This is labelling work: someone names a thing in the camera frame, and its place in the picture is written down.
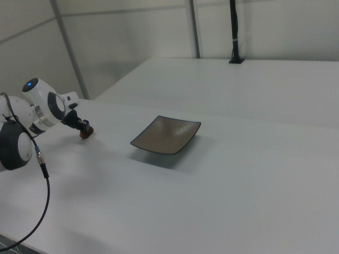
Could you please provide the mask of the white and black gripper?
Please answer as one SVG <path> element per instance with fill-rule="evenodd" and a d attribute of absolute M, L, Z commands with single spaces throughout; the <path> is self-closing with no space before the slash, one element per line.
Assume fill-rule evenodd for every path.
<path fill-rule="evenodd" d="M 75 110 L 75 108 L 79 105 L 79 97 L 77 93 L 70 92 L 62 94 L 61 98 L 63 99 L 65 106 L 65 116 L 61 121 L 62 124 L 76 130 L 81 130 L 82 132 L 88 132 L 90 130 L 89 121 L 79 119 Z"/>

